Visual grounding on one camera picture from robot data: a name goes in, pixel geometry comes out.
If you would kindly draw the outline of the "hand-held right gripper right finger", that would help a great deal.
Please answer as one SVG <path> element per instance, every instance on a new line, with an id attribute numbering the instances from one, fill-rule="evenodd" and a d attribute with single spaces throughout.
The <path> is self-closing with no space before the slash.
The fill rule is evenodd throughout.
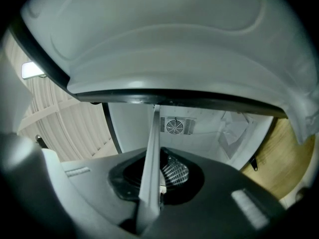
<path id="1" fill-rule="evenodd" d="M 179 161 L 188 179 L 168 188 L 144 239 L 254 239 L 284 214 L 271 193 L 232 166 L 176 149 L 161 155 Z"/>

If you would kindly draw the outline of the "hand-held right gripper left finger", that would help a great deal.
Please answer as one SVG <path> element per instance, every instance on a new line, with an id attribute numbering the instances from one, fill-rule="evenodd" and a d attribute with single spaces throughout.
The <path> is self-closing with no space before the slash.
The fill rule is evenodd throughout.
<path id="1" fill-rule="evenodd" d="M 115 177 L 144 157 L 139 149 L 61 162 L 29 138 L 0 133 L 0 179 L 24 238 L 149 239 L 136 231 L 139 191 Z"/>

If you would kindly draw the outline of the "white wire shelf rack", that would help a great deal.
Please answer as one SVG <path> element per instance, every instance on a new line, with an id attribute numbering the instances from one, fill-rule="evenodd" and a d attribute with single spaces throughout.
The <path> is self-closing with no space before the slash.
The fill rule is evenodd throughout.
<path id="1" fill-rule="evenodd" d="M 165 166 L 170 186 L 181 186 L 189 178 L 189 169 L 173 159 Z M 139 191 L 136 232 L 141 234 L 160 215 L 160 106 L 154 108 Z"/>

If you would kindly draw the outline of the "black mini fridge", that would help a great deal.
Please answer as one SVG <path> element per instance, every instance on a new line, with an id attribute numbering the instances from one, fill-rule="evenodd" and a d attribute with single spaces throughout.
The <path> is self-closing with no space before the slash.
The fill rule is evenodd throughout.
<path id="1" fill-rule="evenodd" d="M 275 118 L 319 133 L 319 50 L 287 0 L 26 0 L 9 25 L 27 56 L 80 102 L 106 106 L 116 149 L 162 147 L 240 169 Z M 232 159 L 225 112 L 255 120 Z"/>

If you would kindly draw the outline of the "round wooden table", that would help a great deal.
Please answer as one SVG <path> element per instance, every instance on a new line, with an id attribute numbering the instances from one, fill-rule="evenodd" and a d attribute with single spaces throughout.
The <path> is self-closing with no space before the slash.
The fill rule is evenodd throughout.
<path id="1" fill-rule="evenodd" d="M 306 173 L 315 148 L 315 136 L 298 144 L 288 119 L 277 119 L 256 151 L 258 169 L 247 164 L 241 172 L 278 200 L 284 198 Z"/>

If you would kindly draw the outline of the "white crumpled paper sheet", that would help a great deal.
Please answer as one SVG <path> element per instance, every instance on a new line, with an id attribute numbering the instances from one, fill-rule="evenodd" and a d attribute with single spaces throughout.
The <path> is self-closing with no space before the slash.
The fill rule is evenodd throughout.
<path id="1" fill-rule="evenodd" d="M 247 114 L 225 112 L 221 119 L 219 145 L 227 158 L 233 158 L 249 131 L 254 130 L 255 120 Z"/>

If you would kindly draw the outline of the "ceiling light panel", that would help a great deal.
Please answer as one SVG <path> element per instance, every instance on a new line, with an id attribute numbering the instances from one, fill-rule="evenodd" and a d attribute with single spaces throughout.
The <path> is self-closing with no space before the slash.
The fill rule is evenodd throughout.
<path id="1" fill-rule="evenodd" d="M 21 67 L 21 77 L 24 80 L 35 77 L 46 77 L 45 73 L 34 62 L 23 63 Z"/>

